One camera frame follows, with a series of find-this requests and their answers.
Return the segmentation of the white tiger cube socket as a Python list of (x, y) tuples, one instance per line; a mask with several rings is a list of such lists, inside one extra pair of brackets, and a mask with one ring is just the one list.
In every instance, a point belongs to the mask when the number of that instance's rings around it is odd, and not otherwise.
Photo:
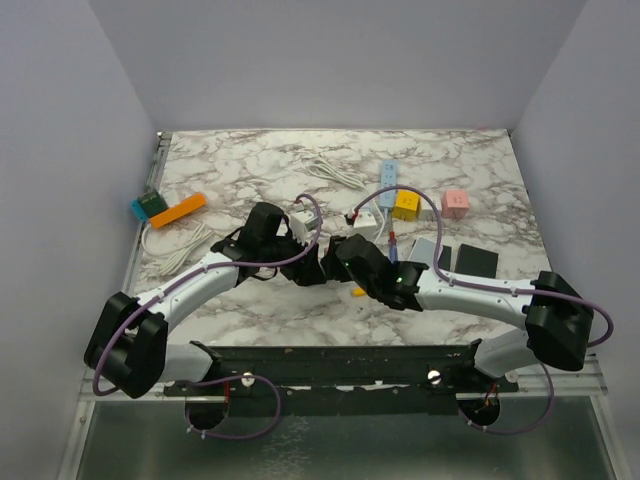
[(433, 212), (430, 206), (427, 206), (425, 209), (422, 209), (420, 211), (418, 218), (421, 221), (435, 221), (436, 214)]

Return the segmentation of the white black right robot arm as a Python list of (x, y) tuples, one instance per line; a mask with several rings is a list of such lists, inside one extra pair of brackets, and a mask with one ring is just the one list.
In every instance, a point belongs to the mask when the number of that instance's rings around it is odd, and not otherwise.
[(472, 359), (460, 365), (469, 390), (536, 363), (569, 372), (584, 365), (593, 309), (554, 272), (519, 281), (443, 272), (420, 262), (391, 262), (361, 235), (332, 238), (322, 265), (329, 279), (352, 280), (391, 309), (458, 312), (511, 326), (477, 342)]

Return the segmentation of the yellow cube socket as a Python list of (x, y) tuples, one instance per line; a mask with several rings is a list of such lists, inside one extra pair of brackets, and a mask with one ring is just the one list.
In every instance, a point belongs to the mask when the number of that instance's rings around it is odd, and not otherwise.
[(392, 210), (392, 217), (406, 222), (415, 221), (421, 210), (421, 197), (419, 194), (399, 190), (396, 195), (395, 204)]

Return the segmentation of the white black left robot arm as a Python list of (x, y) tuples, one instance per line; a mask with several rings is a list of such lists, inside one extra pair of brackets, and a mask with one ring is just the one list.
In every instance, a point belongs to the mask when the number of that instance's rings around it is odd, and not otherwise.
[(159, 382), (188, 383), (206, 395), (220, 385), (215, 356), (197, 343), (171, 347), (170, 333), (209, 300), (262, 269), (299, 267), (318, 255), (279, 207), (257, 203), (246, 223), (216, 242), (202, 259), (173, 279), (138, 296), (123, 292), (104, 305), (84, 354), (97, 396), (121, 391), (136, 399)]

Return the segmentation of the teal blue plug block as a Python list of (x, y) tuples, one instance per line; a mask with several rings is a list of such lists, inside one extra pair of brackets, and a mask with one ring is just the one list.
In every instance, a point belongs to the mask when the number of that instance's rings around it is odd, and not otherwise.
[(152, 217), (166, 211), (168, 205), (162, 195), (155, 189), (149, 190), (144, 195), (130, 203), (131, 210), (140, 222), (147, 222)]

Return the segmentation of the light blue power strip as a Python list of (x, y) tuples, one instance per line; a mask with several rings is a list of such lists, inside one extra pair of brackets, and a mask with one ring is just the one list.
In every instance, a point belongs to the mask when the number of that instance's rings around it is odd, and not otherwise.
[[(398, 162), (395, 159), (382, 161), (380, 172), (380, 188), (397, 185)], [(392, 210), (396, 201), (396, 191), (387, 190), (378, 196), (378, 206), (381, 209)]]

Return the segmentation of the orange power strip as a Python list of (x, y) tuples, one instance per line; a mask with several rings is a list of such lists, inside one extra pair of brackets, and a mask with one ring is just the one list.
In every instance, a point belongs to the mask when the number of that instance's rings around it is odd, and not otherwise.
[(149, 223), (154, 229), (162, 228), (192, 214), (196, 210), (204, 207), (206, 203), (206, 196), (203, 193), (196, 193), (187, 197), (180, 203), (169, 207), (167, 210), (151, 217), (149, 219)]

